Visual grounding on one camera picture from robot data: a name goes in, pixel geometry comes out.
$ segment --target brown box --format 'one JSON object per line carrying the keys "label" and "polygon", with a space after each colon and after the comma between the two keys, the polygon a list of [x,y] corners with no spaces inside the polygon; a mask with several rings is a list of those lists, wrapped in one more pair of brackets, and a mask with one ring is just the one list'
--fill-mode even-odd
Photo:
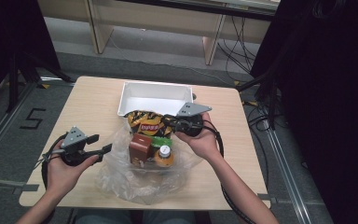
{"label": "brown box", "polygon": [[146,135],[135,133],[130,141],[130,162],[134,165],[143,166],[143,164],[152,157],[151,149],[152,139]]}

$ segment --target small bottle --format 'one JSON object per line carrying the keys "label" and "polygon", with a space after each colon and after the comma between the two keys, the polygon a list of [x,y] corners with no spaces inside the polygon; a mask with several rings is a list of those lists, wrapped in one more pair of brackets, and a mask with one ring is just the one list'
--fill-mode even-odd
{"label": "small bottle", "polygon": [[173,154],[171,154],[171,148],[168,146],[162,146],[155,153],[154,156],[156,165],[159,167],[170,167],[173,165]]}

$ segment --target wooden table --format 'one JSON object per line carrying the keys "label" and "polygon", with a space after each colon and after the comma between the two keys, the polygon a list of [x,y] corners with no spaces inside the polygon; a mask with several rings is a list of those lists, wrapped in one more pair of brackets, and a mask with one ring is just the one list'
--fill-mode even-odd
{"label": "wooden table", "polygon": [[[95,150],[104,146],[105,138],[122,126],[117,115],[124,79],[80,77],[77,80],[42,153],[74,125],[85,134],[99,134],[100,140],[86,146]],[[225,159],[257,194],[267,194],[254,143],[247,128],[246,117],[238,92],[234,89],[191,86],[197,95],[194,103],[208,105],[211,119],[221,133],[225,146]],[[167,196],[161,203],[143,205],[119,199],[114,194],[102,194],[95,186],[95,176],[103,162],[91,166],[79,179],[76,187],[59,206],[123,209],[176,209],[176,210],[230,210],[224,199],[220,183],[208,162],[202,161],[192,168],[186,185]],[[23,206],[34,205],[45,192],[40,168],[35,169],[27,184],[39,185],[38,191],[24,191],[20,197]],[[270,201],[264,201],[269,207]]]}

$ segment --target clear plastic bag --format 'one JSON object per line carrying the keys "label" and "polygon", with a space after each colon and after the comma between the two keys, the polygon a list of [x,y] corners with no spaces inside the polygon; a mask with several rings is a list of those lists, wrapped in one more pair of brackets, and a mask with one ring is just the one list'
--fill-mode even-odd
{"label": "clear plastic bag", "polygon": [[172,154],[174,161],[171,167],[158,167],[153,160],[144,167],[130,162],[129,144],[132,139],[128,123],[112,134],[106,144],[112,143],[112,151],[103,156],[96,185],[103,193],[115,193],[123,200],[152,204],[161,202],[169,193],[179,190],[187,180],[189,170],[200,163],[191,148],[172,134]]}

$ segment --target white plastic tray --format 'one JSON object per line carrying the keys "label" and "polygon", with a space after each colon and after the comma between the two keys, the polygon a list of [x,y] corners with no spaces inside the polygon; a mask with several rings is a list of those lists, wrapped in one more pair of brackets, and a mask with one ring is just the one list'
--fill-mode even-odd
{"label": "white plastic tray", "polygon": [[127,81],[123,85],[117,114],[124,116],[134,110],[146,110],[175,116],[186,102],[193,103],[193,91],[190,86]]}

